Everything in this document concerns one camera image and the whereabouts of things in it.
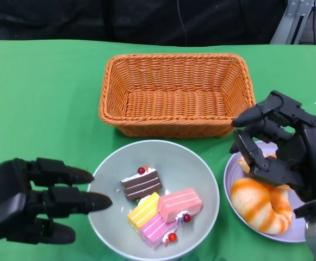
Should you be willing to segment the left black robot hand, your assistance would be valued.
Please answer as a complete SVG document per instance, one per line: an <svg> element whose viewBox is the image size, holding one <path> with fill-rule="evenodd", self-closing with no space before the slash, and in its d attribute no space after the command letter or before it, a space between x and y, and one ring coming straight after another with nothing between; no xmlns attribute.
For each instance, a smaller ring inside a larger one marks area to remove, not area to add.
<svg viewBox="0 0 316 261"><path fill-rule="evenodd" d="M55 218L87 215L113 204L106 195L77 188L93 180L91 173L60 160L15 158L0 163L0 240L25 244L73 243L76 232L55 223Z"/></svg>

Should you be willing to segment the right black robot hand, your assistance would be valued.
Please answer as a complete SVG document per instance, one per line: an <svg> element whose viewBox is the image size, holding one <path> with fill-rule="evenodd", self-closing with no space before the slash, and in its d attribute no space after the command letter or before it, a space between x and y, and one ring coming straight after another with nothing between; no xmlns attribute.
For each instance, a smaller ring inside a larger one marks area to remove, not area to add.
<svg viewBox="0 0 316 261"><path fill-rule="evenodd" d="M230 153L240 152L250 177L288 185L302 202L316 199L316 116L278 91L239 114Z"/></svg>

